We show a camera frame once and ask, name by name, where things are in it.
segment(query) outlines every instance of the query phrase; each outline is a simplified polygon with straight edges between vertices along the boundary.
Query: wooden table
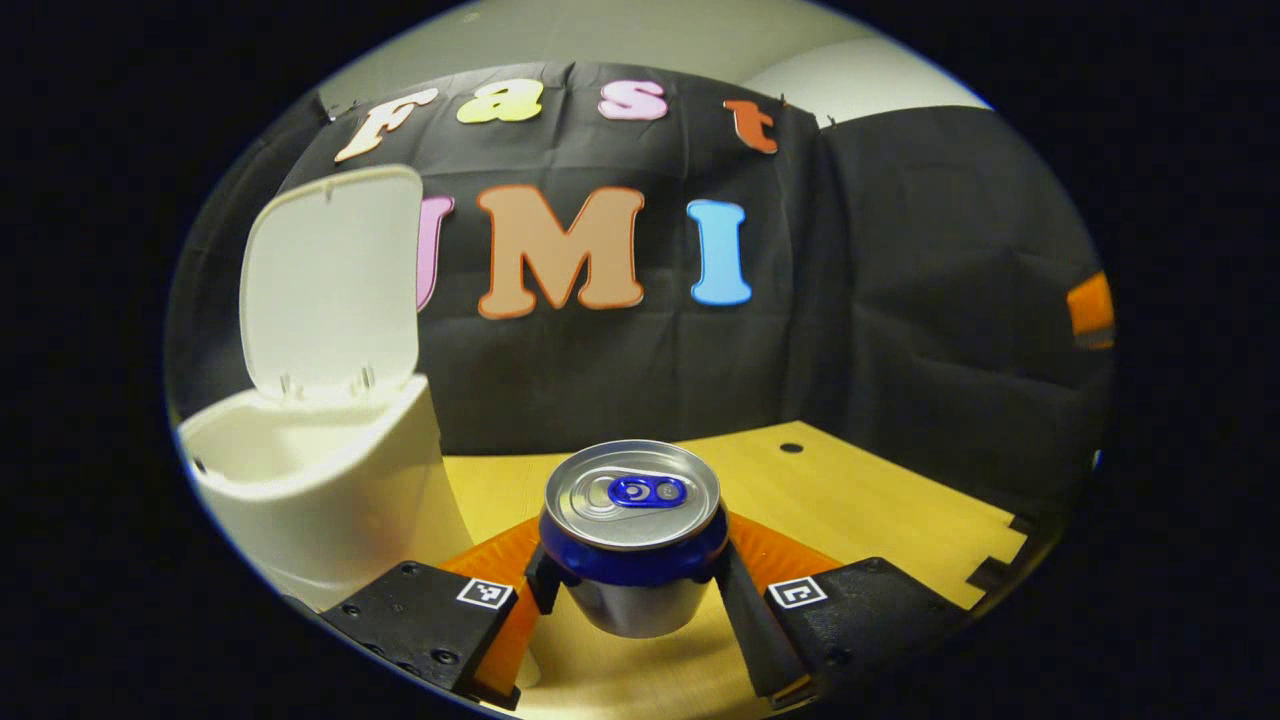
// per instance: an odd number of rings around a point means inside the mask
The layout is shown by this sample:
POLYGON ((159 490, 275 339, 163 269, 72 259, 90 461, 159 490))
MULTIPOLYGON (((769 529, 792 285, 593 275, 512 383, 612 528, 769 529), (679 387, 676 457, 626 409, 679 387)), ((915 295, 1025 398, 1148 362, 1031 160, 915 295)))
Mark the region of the wooden table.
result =
MULTIPOLYGON (((881 556, 961 607, 988 556, 1010 562, 1025 536, 1012 514, 916 475, 804 423, 677 443, 716 470, 726 506, 842 562, 881 556), (783 443, 804 450, 785 452, 783 443)), ((567 455, 445 457, 449 484, 477 542, 536 515, 567 455)), ((657 639, 595 629, 566 593, 531 644, 540 682, 521 688, 520 717, 758 719, 756 698, 716 588, 694 620, 657 639)))

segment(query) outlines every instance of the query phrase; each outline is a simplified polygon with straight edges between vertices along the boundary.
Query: letter m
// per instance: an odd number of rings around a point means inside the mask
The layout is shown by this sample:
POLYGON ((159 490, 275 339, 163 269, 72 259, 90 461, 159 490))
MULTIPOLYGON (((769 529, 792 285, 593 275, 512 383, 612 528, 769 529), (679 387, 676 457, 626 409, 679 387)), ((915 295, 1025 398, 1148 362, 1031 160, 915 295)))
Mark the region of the letter m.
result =
POLYGON ((634 233, 644 195, 627 187, 593 192, 568 232, 561 227, 536 187, 507 184, 480 193, 476 204, 493 220, 489 293, 480 299, 485 318, 518 318, 538 302, 525 288, 525 265, 552 307, 568 301, 582 264, 586 283, 577 293, 584 307, 631 307, 644 299, 636 282, 634 233))

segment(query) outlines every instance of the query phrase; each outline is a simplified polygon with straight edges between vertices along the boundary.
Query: black fabric backdrop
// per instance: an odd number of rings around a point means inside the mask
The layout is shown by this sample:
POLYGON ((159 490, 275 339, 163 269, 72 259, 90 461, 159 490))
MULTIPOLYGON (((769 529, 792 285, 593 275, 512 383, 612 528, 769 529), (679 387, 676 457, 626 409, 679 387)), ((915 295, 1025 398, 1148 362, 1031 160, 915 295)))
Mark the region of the black fabric backdrop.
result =
MULTIPOLYGON (((681 441, 803 419, 1024 515, 1060 510, 1088 469, 1106 413, 1110 352, 1073 343, 1065 296, 1100 269, 1052 174, 993 113, 901 110, 819 129, 781 100, 695 76, 603 64, 474 70, 374 99, 334 122, 294 108, 237 164, 197 219, 174 284, 166 384, 180 420, 252 387, 239 342, 248 227, 278 192, 337 172, 404 163, 456 206, 419 314, 451 454, 572 451, 618 437, 681 441), (463 124, 489 82, 536 78, 541 114, 463 124), (608 120, 600 87, 652 79, 658 122, 608 120), (374 150, 334 164, 367 108, 435 87, 374 150), (774 119, 776 155, 737 138, 724 100, 774 119), (644 301, 576 300, 490 320, 490 220, 476 195, 540 188, 563 227, 588 195, 645 195, 636 218, 644 301), (749 302, 695 302, 691 200, 746 209, 749 302)), ((576 290, 585 282, 580 275, 576 290)))

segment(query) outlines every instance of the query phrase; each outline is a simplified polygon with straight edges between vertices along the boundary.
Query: yellow letter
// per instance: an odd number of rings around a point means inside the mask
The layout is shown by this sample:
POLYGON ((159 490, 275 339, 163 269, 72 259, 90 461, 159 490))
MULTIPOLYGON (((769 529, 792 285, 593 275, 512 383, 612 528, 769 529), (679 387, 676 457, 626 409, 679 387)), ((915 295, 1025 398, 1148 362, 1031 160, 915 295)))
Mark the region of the yellow letter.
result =
POLYGON ((485 318, 518 318, 536 305, 525 290, 527 263, 552 307, 564 306, 582 263, 586 284, 577 293, 585 307, 631 307, 644 299, 636 282, 635 217, 644 195, 628 187, 593 192, 564 232, 536 187, 507 184, 480 193, 476 205, 493 218, 489 293, 480 299, 485 318))
POLYGON ((458 108, 458 122, 527 120, 543 111, 543 106, 538 104, 541 94, 543 83, 536 79, 508 79, 486 85, 476 91, 475 100, 458 108))
POLYGON ((369 117, 365 118, 365 123, 356 131, 356 136, 351 138, 351 142, 334 155, 333 161, 342 163, 348 158, 364 155, 374 147, 378 147, 378 145, 383 141, 383 137, 379 135, 383 128, 387 128, 387 132, 392 132, 393 129, 401 127, 401 123, 408 118, 408 114, 413 111, 413 108, 426 105, 431 100, 435 100, 438 94, 439 90, 430 87, 422 92, 406 95, 399 100, 383 102, 381 105, 374 108, 369 111, 369 117))

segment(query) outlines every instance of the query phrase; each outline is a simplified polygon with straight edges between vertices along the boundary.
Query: blue pull tab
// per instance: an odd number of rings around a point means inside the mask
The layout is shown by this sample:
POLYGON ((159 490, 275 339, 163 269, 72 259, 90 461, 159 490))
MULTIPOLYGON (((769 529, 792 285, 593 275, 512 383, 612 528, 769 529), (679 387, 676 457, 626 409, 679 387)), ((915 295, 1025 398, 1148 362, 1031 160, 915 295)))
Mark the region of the blue pull tab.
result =
POLYGON ((627 475, 609 483, 609 500, 622 507, 677 507, 689 497, 676 478, 627 475))

